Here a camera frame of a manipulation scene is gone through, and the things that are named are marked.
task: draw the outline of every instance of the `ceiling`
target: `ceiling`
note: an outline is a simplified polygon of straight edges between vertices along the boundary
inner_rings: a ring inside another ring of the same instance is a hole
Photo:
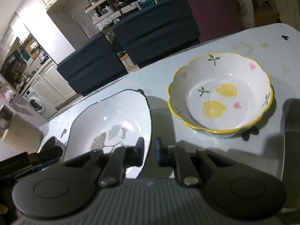
[[[2,41],[9,23],[22,0],[0,0],[0,42]]]

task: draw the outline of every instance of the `washing machine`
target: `washing machine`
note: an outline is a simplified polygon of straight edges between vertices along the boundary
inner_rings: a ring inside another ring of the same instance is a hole
[[[46,119],[50,118],[57,112],[57,110],[42,96],[40,96],[39,93],[36,92],[32,87],[29,87],[22,97]]]

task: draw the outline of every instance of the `ribbed gray surface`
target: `ribbed gray surface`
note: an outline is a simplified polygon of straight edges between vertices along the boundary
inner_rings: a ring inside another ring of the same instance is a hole
[[[85,210],[54,221],[21,218],[20,225],[114,225],[114,224],[282,224],[273,217],[241,222],[225,217],[207,205],[196,189],[182,188],[169,179],[126,179],[119,187],[104,189]]]

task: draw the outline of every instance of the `yellow lemon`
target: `yellow lemon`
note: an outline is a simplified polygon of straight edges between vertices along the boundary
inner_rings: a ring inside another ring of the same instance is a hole
[[[210,118],[216,119],[222,115],[222,111],[226,111],[227,108],[219,101],[207,101],[203,102],[203,114]]]
[[[216,92],[220,95],[231,97],[237,96],[236,87],[231,83],[222,83],[219,88],[216,88]]]

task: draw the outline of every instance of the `pink heart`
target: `pink heart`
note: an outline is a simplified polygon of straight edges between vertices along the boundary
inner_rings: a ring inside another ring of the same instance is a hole
[[[188,73],[186,71],[184,71],[180,74],[180,77],[186,79],[188,77]]]
[[[250,69],[251,70],[255,69],[255,65],[253,63],[250,63]]]
[[[234,104],[234,108],[235,108],[235,109],[240,109],[240,108],[242,108],[242,107],[241,107],[241,105],[240,105],[238,102],[236,102],[236,103]]]

